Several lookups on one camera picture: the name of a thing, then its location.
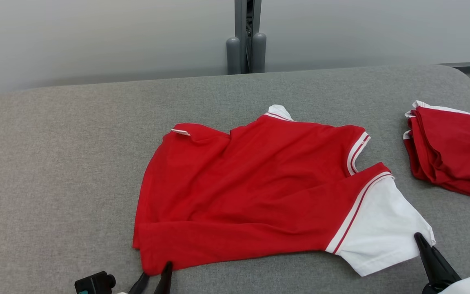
folded red shirt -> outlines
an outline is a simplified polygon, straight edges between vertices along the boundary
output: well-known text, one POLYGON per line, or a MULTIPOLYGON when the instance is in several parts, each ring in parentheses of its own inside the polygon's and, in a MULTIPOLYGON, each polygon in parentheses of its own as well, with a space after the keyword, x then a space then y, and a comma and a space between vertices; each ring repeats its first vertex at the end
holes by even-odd
POLYGON ((470 113, 420 101, 413 107, 403 134, 412 174, 470 196, 470 113))

white wall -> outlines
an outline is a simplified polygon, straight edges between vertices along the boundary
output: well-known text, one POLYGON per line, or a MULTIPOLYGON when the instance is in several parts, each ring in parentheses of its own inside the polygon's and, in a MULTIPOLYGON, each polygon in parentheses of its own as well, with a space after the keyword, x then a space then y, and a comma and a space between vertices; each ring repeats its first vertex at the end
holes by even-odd
POLYGON ((262 0, 266 71, 470 62, 470 0, 262 0))
POLYGON ((0 93, 226 74, 233 1, 0 0, 0 93))

gray fabric surface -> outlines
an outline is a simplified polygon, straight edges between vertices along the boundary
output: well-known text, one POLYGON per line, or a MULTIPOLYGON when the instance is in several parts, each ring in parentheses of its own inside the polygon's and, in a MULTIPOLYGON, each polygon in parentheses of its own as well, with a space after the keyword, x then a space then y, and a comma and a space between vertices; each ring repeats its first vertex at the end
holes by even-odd
MULTIPOLYGON (((115 275, 115 292, 129 290, 141 273, 131 248, 138 192, 162 136, 181 122, 229 131, 271 104, 295 120, 366 128, 358 169, 384 162, 442 254, 470 276, 470 197, 410 173, 401 135, 415 99, 470 112, 470 80, 438 65, 362 67, 1 95, 0 293, 74 293, 75 280, 101 270, 115 275)), ((361 278, 312 252, 177 271, 172 293, 418 293, 426 282, 418 258, 361 278)))

white stripe trim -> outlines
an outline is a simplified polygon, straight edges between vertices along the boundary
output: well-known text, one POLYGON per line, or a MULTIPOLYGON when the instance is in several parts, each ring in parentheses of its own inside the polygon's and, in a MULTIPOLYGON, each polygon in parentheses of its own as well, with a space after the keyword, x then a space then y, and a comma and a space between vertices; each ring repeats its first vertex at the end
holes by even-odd
POLYGON ((407 117, 407 118, 415 117, 415 116, 412 114, 412 110, 406 112, 406 113, 403 114, 403 115, 405 115, 405 117, 407 117))
POLYGON ((419 101, 419 100, 416 100, 415 102, 412 103, 412 106, 414 108, 417 108, 417 107, 423 107, 423 108, 431 108, 431 109, 436 109, 436 110, 442 110, 442 111, 450 111, 450 112, 457 112, 459 114, 466 114, 466 115, 470 115, 469 112, 466 112, 466 111, 462 111, 462 110, 458 110, 458 109, 453 109, 453 108, 449 108, 449 107, 444 107, 444 106, 432 106, 432 105, 429 105, 425 102, 422 102, 422 101, 419 101))
POLYGON ((367 136, 368 136, 367 132, 364 132, 360 136, 360 138, 358 138, 358 140, 355 142, 355 144, 351 148, 351 151, 349 151, 349 154, 347 155, 347 170, 349 171, 351 175, 354 175, 357 169, 355 166, 355 160, 357 159, 360 152, 362 152, 367 142, 369 142, 369 140, 371 139, 371 137, 367 138, 367 136))
POLYGON ((265 113, 264 115, 265 115, 265 116, 271 116, 271 117, 273 117, 273 118, 282 119, 282 120, 285 120, 285 121, 293 121, 293 120, 285 119, 285 118, 282 118, 282 117, 280 117, 280 116, 273 115, 273 114, 270 114, 270 113, 265 113))
POLYGON ((402 138, 403 138, 404 140, 409 140, 409 139, 411 139, 411 136, 409 136, 409 132, 411 132, 411 130, 408 130, 408 131, 406 131, 406 132, 403 133, 402 138))
POLYGON ((351 210, 349 210, 349 213, 347 214, 346 219, 344 219, 344 222, 342 223, 342 225, 340 226, 340 228, 338 229, 338 231, 336 232, 334 237, 331 239, 331 242, 330 242, 330 244, 328 245, 328 247, 326 248, 325 251, 327 251, 329 253, 333 253, 333 251, 336 249, 336 247, 340 243, 340 240, 343 238, 344 234, 346 233, 347 228, 350 225, 352 225, 351 220, 353 219, 353 216, 355 215, 355 212, 357 212, 358 205, 360 204, 360 201, 364 197, 364 193, 366 192, 367 188, 370 185, 373 186, 374 182, 379 181, 380 178, 382 178, 386 175, 390 175, 391 177, 393 177, 393 175, 391 175, 390 172, 384 171, 383 173, 380 173, 380 174, 376 175, 376 177, 374 177, 369 182, 367 182, 367 184, 364 185, 364 187, 362 188, 360 193, 358 193, 357 199, 355 199, 355 203, 353 204, 353 207, 351 207, 351 210))
POLYGON ((177 130, 177 129, 171 129, 172 132, 176 132, 177 134, 185 135, 185 136, 191 136, 189 132, 186 132, 185 130, 177 130))
POLYGON ((274 114, 274 115, 278 115, 282 118, 289 119, 289 120, 293 121, 293 119, 291 118, 291 115, 289 114, 289 112, 282 105, 273 104, 272 106, 269 106, 268 112, 271 113, 271 114, 274 114))

red stripe trim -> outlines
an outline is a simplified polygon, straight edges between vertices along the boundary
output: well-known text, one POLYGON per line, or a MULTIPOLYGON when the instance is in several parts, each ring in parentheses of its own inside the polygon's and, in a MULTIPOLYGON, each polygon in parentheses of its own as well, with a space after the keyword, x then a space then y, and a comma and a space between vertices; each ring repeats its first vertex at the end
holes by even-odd
POLYGON ((283 116, 280 116, 280 115, 278 115, 278 114, 276 114, 276 113, 274 113, 274 112, 266 112, 266 113, 267 113, 267 114, 270 114, 270 115, 278 116, 278 117, 283 118, 283 119, 288 120, 288 121, 294 121, 294 120, 291 120, 291 119, 289 119, 289 118, 285 118, 285 117, 283 117, 283 116))
POLYGON ((354 165, 355 157, 357 156, 358 151, 360 150, 360 148, 362 148, 362 146, 366 143, 366 141, 367 141, 368 138, 369 138, 369 135, 367 135, 367 136, 362 140, 362 143, 360 143, 360 145, 358 146, 358 148, 355 150, 355 153, 353 154, 353 157, 351 157, 351 169, 352 169, 353 172, 355 172, 355 173, 358 173, 358 171, 355 169, 355 165, 354 165))
POLYGON ((351 228, 351 225, 353 224, 353 221, 355 220, 355 218, 357 217, 357 214, 358 214, 358 210, 360 209, 360 205, 362 205, 362 201, 364 200, 364 196, 367 194, 367 191, 369 190, 369 188, 371 186, 373 186, 373 184, 376 184, 379 180, 383 179, 383 178, 386 178, 386 177, 392 177, 391 174, 389 175, 383 175, 381 177, 379 177, 378 179, 374 180, 371 184, 369 184, 369 186, 367 186, 366 190, 364 191, 364 193, 362 194, 362 198, 360 199, 360 203, 358 203, 358 207, 357 207, 357 210, 355 211, 355 214, 353 215, 353 218, 351 219, 351 221, 349 222, 349 225, 347 226, 347 229, 346 229, 346 232, 344 233, 344 235, 342 236, 342 239, 340 239, 340 242, 338 242, 338 245, 336 246, 335 250, 333 251, 333 254, 336 254, 336 252, 338 251, 338 249, 340 248, 340 245, 342 244, 342 242, 344 241, 344 239, 346 238, 346 235, 347 235, 347 232, 349 232, 349 228, 351 228))

